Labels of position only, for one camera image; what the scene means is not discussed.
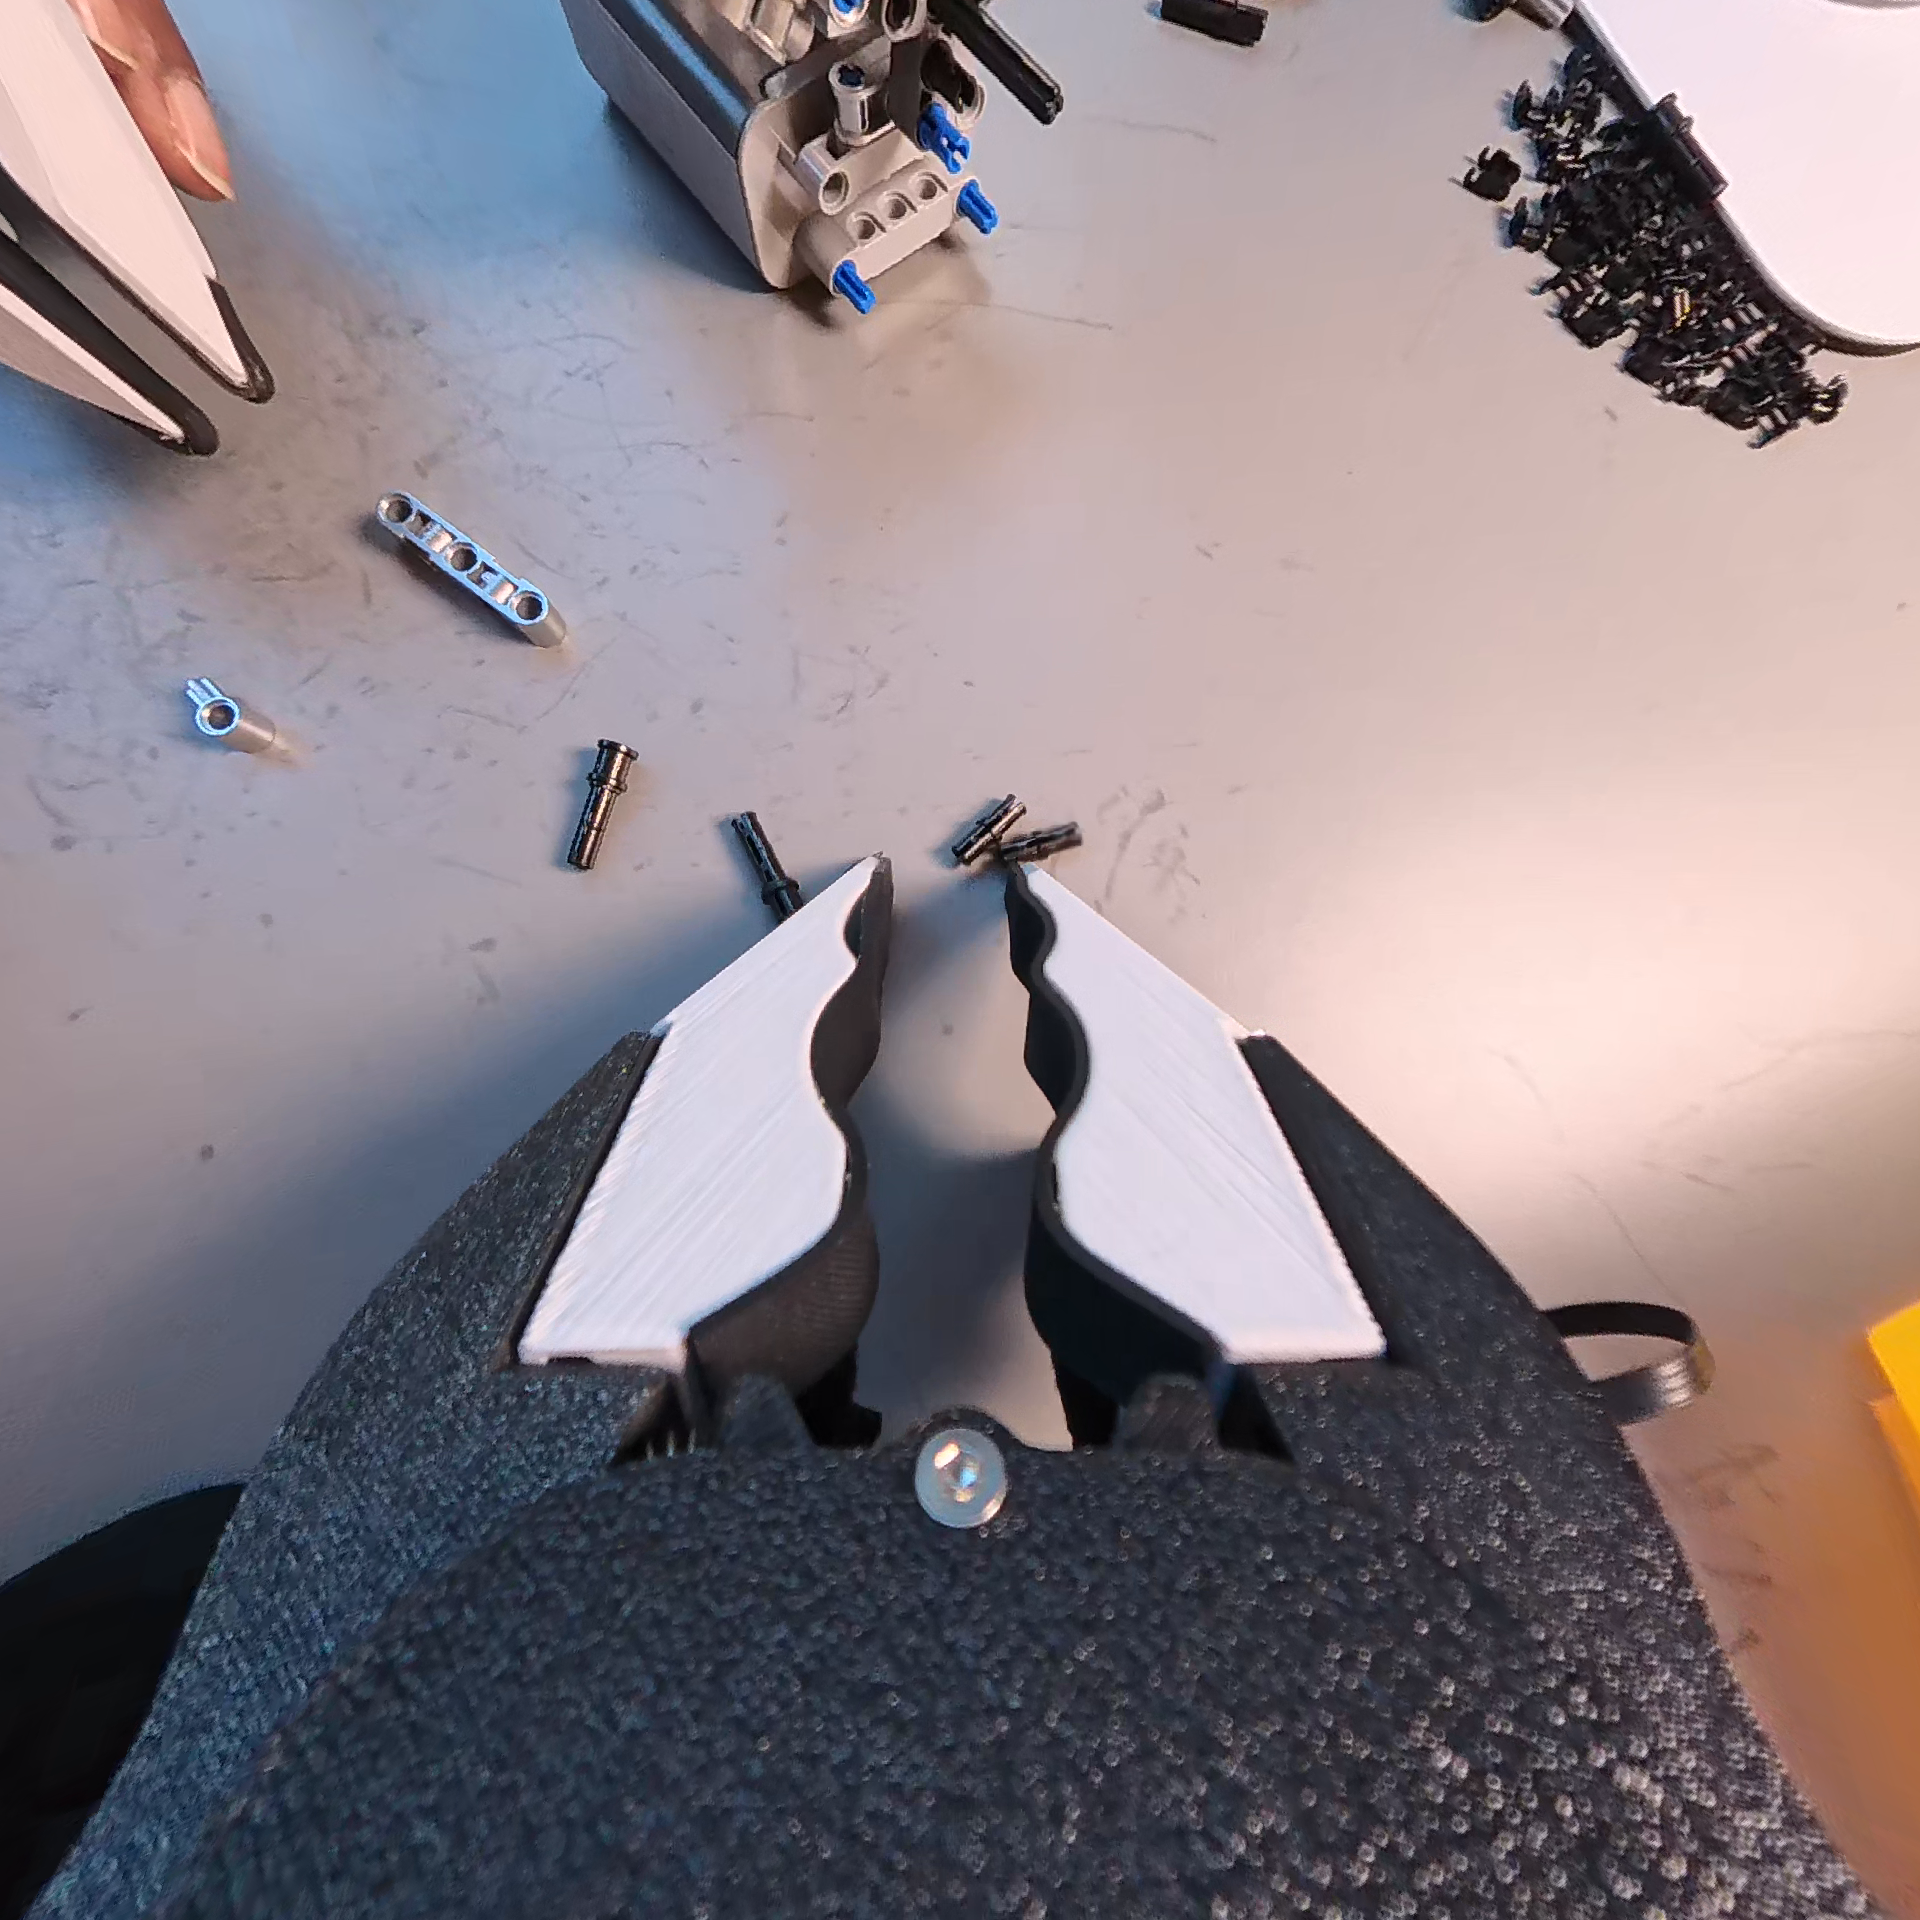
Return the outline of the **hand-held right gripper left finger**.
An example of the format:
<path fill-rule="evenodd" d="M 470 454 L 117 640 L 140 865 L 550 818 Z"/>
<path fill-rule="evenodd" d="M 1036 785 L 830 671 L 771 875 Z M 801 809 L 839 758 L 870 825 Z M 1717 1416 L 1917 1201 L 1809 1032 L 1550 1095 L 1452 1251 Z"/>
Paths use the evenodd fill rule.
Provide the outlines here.
<path fill-rule="evenodd" d="M 892 918 L 893 868 L 867 858 L 651 1030 L 521 1362 L 823 1376 L 856 1344 L 878 1281 L 848 1105 Z"/>

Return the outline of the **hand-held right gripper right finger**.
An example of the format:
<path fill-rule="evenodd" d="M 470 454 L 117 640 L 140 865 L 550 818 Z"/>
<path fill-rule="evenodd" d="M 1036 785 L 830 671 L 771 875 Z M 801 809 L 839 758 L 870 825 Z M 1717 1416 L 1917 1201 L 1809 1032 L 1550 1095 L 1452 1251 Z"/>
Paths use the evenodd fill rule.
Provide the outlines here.
<path fill-rule="evenodd" d="M 1045 871 L 1005 879 L 1053 1123 L 1027 1303 L 1069 1372 L 1379 1360 L 1384 1335 L 1243 1030 Z"/>

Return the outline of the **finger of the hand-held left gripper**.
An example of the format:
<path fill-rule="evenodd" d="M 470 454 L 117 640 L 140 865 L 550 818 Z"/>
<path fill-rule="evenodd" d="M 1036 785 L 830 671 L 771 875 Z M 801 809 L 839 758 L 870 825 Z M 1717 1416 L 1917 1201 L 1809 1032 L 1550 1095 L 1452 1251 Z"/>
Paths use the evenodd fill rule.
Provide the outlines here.
<path fill-rule="evenodd" d="M 213 420 L 17 242 L 1 242 L 1 361 L 169 449 L 198 458 L 219 449 Z"/>
<path fill-rule="evenodd" d="M 37 225 L 57 233 L 229 394 L 272 399 L 197 227 L 67 6 L 1 6 L 1 164 L 5 242 Z"/>

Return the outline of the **small grey brick connector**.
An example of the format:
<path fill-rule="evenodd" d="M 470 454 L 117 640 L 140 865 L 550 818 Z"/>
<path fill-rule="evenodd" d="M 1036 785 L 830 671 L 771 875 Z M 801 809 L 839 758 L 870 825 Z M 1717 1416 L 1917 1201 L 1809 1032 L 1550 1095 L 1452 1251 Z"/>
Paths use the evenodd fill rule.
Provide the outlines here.
<path fill-rule="evenodd" d="M 182 697 L 191 711 L 193 730 L 219 748 L 270 754 L 281 745 L 281 734 L 270 716 L 233 697 L 213 679 L 188 679 Z"/>

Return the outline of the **short grey brick beam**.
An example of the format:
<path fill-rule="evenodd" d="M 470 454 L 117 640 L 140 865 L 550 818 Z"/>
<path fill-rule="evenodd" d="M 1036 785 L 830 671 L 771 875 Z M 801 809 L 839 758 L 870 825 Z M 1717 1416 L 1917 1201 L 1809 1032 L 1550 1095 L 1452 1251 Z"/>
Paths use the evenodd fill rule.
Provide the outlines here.
<path fill-rule="evenodd" d="M 485 546 L 428 510 L 417 497 L 400 489 L 384 494 L 375 506 L 375 522 L 411 559 L 459 586 L 513 626 L 525 642 L 553 650 L 567 640 L 567 622 L 541 587 L 503 567 Z"/>

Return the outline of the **grey brick engine model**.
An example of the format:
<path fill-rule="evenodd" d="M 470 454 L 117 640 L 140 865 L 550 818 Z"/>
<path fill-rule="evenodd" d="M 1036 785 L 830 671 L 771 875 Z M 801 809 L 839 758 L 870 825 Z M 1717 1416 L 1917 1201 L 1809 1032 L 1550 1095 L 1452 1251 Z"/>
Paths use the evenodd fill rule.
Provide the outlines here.
<path fill-rule="evenodd" d="M 1055 78 L 977 3 L 564 3 L 582 66 L 777 291 L 860 316 L 955 225 L 992 233 L 973 128 L 995 81 L 1049 126 Z"/>

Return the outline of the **person's left hand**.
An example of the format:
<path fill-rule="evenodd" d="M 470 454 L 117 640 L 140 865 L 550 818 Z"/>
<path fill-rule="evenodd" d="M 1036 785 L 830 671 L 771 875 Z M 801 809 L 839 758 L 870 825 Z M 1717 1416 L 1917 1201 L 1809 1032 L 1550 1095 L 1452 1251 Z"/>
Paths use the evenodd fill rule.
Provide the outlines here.
<path fill-rule="evenodd" d="M 201 68 L 165 3 L 69 3 L 174 188 L 230 202 L 230 161 Z"/>

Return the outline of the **yellow plastic crate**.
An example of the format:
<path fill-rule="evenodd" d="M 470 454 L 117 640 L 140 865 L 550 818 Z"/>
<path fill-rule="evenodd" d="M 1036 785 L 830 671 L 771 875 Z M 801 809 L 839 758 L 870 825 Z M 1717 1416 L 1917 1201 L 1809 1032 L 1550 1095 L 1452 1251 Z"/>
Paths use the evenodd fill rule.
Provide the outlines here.
<path fill-rule="evenodd" d="M 1911 1303 L 1871 1327 L 1865 1335 L 1885 1386 L 1878 1399 L 1871 1401 L 1871 1410 L 1912 1510 L 1920 1503 L 1917 1327 L 1920 1305 Z"/>

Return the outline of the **pile of black pins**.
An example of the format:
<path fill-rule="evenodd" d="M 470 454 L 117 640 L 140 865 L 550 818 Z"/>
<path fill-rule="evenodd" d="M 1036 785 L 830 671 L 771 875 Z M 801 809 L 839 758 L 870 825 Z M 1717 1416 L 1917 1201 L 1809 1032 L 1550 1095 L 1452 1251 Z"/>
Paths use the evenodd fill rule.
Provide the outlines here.
<path fill-rule="evenodd" d="M 1616 68 L 1574 43 L 1548 88 L 1517 84 L 1508 123 L 1529 161 L 1483 150 L 1460 186 L 1497 203 L 1503 242 L 1552 265 L 1533 286 L 1584 348 L 1767 446 L 1832 420 L 1847 382 L 1813 368 L 1817 331 L 1742 255 L 1672 102 L 1629 108 Z"/>

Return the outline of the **white booklet stand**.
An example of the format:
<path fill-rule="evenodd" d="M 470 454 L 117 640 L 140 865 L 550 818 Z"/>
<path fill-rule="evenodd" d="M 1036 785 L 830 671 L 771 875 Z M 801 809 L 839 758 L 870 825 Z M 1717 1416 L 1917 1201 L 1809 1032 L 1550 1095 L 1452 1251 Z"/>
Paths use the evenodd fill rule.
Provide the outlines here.
<path fill-rule="evenodd" d="M 1845 345 L 1917 344 L 1917 6 L 1588 3 L 1631 89 L 1724 174 L 1767 284 Z"/>

